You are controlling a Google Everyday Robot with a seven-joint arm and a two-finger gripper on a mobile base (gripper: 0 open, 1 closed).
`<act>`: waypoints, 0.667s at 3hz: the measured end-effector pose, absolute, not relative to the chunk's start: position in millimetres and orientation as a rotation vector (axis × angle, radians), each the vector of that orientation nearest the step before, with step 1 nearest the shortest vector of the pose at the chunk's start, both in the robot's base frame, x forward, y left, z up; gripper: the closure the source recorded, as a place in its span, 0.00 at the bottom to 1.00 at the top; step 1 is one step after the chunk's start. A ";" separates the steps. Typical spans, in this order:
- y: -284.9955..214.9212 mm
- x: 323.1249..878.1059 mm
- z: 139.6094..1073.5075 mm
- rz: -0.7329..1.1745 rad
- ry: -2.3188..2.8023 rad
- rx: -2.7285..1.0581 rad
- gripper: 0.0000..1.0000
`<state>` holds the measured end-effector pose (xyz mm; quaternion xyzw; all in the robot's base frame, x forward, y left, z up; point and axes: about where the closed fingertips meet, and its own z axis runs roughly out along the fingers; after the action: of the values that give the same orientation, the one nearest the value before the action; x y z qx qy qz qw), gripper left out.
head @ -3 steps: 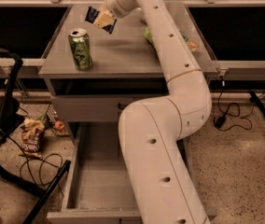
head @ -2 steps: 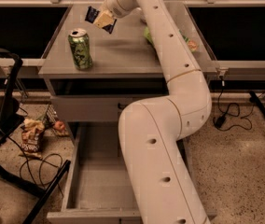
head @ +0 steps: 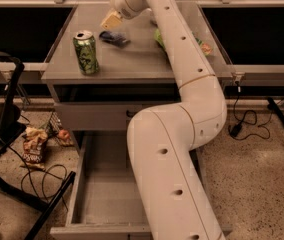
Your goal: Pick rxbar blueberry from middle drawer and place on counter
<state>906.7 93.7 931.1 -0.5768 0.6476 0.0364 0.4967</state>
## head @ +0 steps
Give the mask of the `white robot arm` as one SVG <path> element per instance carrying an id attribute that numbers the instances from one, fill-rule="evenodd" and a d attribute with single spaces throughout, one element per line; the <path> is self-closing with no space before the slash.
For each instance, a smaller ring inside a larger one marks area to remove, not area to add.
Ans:
<path id="1" fill-rule="evenodd" d="M 189 152 L 213 140 L 226 122 L 219 81 L 175 0 L 111 0 L 110 29 L 152 10 L 179 103 L 149 107 L 131 119 L 127 145 L 154 240 L 225 240 Z"/>

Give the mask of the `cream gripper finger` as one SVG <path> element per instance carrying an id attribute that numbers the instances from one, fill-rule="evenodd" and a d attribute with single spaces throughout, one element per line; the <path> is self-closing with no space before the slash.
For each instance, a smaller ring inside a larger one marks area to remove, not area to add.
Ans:
<path id="1" fill-rule="evenodd" d="M 101 22 L 101 27 L 105 30 L 111 30 L 122 24 L 122 16 L 114 10 L 110 10 Z"/>

